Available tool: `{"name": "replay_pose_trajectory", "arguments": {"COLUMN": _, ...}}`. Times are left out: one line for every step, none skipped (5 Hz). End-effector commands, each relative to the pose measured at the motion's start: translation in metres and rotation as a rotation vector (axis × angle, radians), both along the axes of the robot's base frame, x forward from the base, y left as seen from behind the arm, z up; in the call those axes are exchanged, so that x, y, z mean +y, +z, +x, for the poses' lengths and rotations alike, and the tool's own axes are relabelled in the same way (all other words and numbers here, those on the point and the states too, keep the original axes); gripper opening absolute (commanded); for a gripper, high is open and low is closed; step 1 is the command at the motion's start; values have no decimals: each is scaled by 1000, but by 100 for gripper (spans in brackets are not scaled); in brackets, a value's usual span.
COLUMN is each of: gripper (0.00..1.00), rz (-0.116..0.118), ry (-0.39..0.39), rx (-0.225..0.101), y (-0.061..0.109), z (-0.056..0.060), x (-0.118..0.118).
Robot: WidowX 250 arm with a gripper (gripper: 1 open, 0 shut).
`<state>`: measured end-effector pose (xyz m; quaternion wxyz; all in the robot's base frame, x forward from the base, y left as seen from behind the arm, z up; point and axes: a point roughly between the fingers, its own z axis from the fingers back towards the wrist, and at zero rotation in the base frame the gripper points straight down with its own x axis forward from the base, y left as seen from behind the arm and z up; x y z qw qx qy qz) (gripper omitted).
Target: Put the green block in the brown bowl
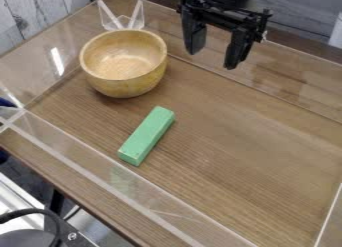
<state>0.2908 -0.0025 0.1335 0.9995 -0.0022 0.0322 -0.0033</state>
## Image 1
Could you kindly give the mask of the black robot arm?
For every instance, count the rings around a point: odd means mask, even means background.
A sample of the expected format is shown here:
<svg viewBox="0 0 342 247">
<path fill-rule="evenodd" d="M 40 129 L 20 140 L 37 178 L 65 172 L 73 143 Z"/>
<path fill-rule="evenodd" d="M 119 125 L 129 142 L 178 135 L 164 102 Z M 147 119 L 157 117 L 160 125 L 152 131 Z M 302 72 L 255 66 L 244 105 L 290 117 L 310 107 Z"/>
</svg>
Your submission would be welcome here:
<svg viewBox="0 0 342 247">
<path fill-rule="evenodd" d="M 272 13 L 267 8 L 252 8 L 251 0 L 180 0 L 176 12 L 191 55 L 206 46 L 208 25 L 231 33 L 223 62 L 227 70 L 234 70 L 246 60 L 254 43 L 266 39 Z"/>
</svg>

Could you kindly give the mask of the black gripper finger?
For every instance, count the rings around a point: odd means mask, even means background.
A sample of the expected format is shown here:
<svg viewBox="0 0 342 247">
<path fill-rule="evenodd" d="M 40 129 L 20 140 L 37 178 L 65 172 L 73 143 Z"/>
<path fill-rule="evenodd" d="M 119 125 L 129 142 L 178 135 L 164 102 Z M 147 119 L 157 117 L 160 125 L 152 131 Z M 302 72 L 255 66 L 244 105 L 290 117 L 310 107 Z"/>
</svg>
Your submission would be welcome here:
<svg viewBox="0 0 342 247">
<path fill-rule="evenodd" d="M 246 28 L 236 28 L 232 31 L 231 42 L 226 50 L 224 68 L 232 70 L 247 58 L 254 43 L 252 32 Z"/>
<path fill-rule="evenodd" d="M 187 10 L 182 11 L 182 28 L 186 50 L 194 55 L 204 47 L 207 27 Z"/>
</svg>

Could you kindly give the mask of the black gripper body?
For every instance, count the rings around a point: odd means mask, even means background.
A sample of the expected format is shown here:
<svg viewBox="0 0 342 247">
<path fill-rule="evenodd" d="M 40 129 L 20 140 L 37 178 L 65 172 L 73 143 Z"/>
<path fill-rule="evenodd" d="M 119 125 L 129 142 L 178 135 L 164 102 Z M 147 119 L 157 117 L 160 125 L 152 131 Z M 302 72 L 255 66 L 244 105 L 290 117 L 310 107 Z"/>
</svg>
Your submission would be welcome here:
<svg viewBox="0 0 342 247">
<path fill-rule="evenodd" d="M 267 34 L 267 22 L 272 16 L 267 8 L 252 0 L 180 0 L 178 12 L 190 11 L 196 19 L 232 32 L 242 27 L 252 32 L 254 42 L 262 42 Z"/>
</svg>

